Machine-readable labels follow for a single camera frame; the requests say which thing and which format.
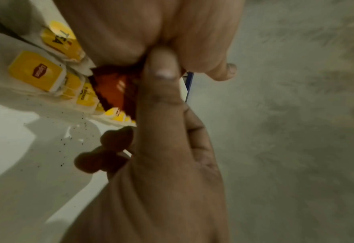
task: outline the gray floor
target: gray floor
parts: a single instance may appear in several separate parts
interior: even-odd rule
[[[249,0],[230,82],[189,104],[224,176],[234,242],[354,242],[354,0]]]

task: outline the hand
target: hand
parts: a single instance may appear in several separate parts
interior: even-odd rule
[[[80,155],[85,172],[109,183],[86,207],[63,243],[229,242],[224,186],[205,126],[181,100],[176,55],[155,48],[145,63],[138,129],[108,131],[102,146]],[[128,149],[130,159],[118,155]]]
[[[180,65],[214,80],[236,66],[226,51],[245,0],[54,0],[97,66],[129,66],[156,44],[170,46]]]

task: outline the concrete floor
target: concrete floor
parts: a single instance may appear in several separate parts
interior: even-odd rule
[[[234,242],[354,242],[354,0],[249,0],[230,82],[196,75]]]

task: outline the blue edge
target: blue edge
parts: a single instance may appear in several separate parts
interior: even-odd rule
[[[191,87],[192,82],[193,82],[193,76],[194,76],[194,73],[193,73],[193,72],[188,72],[188,77],[186,78],[186,83],[185,83],[186,89],[188,90],[188,94],[186,95],[186,100],[185,100],[185,102],[188,101],[189,92],[190,92],[190,87]]]

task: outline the lipton logo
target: lipton logo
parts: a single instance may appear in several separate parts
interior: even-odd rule
[[[43,65],[42,63],[38,65],[33,71],[33,77],[34,78],[40,78],[45,75],[46,70],[48,69],[48,66]]]

